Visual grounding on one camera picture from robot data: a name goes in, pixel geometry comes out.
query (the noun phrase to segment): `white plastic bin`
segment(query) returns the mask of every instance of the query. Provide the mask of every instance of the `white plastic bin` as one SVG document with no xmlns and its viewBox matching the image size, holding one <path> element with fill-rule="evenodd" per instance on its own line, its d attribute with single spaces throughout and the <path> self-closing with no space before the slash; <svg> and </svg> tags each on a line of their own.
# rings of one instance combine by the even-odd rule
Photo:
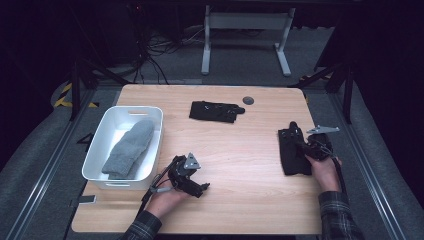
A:
<svg viewBox="0 0 424 240">
<path fill-rule="evenodd" d="M 112 148 L 125 132 L 142 119 L 153 120 L 155 130 L 150 143 L 139 160 L 140 168 L 134 180 L 108 180 L 109 174 L 102 173 L 103 165 Z M 101 189 L 146 190 L 157 174 L 157 163 L 162 140 L 163 112 L 151 106 L 116 106 L 108 109 L 91 142 L 82 175 Z"/>
</svg>

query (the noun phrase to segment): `plaid shirt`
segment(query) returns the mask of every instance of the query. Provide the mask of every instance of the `plaid shirt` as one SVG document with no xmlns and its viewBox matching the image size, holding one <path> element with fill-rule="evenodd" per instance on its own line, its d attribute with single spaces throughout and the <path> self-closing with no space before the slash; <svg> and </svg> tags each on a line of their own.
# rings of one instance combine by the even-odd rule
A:
<svg viewBox="0 0 424 240">
<path fill-rule="evenodd" d="M 365 239 L 353 221 L 349 200 L 340 192 L 323 192 L 319 195 L 322 220 L 322 239 Z"/>
<path fill-rule="evenodd" d="M 142 211 L 122 236 L 122 240 L 152 240 L 162 226 L 160 220 L 148 211 Z"/>
</svg>

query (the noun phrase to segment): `hazard stripe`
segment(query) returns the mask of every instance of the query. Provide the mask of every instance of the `hazard stripe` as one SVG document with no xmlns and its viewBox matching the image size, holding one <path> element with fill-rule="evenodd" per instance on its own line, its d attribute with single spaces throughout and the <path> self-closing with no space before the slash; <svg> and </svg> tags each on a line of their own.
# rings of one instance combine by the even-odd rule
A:
<svg viewBox="0 0 424 240">
<path fill-rule="evenodd" d="M 66 95 L 71 89 L 72 89 L 72 82 L 68 81 L 68 84 L 66 84 L 66 86 L 63 88 L 62 93 L 59 95 L 59 98 L 54 104 L 55 107 L 72 107 L 72 102 L 65 101 Z M 100 106 L 100 103 L 98 102 L 91 102 L 88 105 L 88 107 L 99 107 L 99 106 Z"/>
</svg>

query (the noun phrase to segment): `hand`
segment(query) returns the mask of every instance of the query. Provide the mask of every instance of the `hand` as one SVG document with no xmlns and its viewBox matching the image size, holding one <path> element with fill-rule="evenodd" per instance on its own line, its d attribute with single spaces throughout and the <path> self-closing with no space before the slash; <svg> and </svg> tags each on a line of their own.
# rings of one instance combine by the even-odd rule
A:
<svg viewBox="0 0 424 240">
<path fill-rule="evenodd" d="M 336 166 L 334 166 L 333 160 L 328 157 L 322 161 L 317 161 L 307 155 L 306 159 L 312 165 L 312 175 L 321 186 L 323 192 L 335 191 L 340 192 L 339 177 L 337 175 Z"/>
<path fill-rule="evenodd" d="M 162 177 L 159 182 L 166 180 L 167 177 L 168 175 L 165 174 L 165 176 Z M 161 185 L 159 185 L 159 187 L 172 187 L 172 183 L 170 181 L 165 181 Z M 146 211 L 150 212 L 151 214 L 155 215 L 157 218 L 160 219 L 167 213 L 171 212 L 172 209 L 174 209 L 179 203 L 181 203 L 188 197 L 190 197 L 189 194 L 182 191 L 177 191 L 175 189 L 171 189 L 170 191 L 166 192 L 154 193 L 149 205 L 147 205 L 146 207 Z"/>
</svg>

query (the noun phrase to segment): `black glove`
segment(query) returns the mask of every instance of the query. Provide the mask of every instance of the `black glove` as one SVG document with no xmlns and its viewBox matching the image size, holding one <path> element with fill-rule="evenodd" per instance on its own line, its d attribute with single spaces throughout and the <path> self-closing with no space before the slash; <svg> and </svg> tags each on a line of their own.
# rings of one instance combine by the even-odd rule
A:
<svg viewBox="0 0 424 240">
<path fill-rule="evenodd" d="M 291 122 L 289 129 L 278 130 L 280 143 L 280 158 L 285 175 L 295 175 L 298 173 L 311 175 L 311 163 L 305 158 L 302 145 L 302 129 L 296 122 Z"/>
<path fill-rule="evenodd" d="M 237 104 L 195 101 L 191 104 L 189 117 L 197 120 L 234 123 L 237 114 L 244 112 L 244 108 Z"/>
</svg>

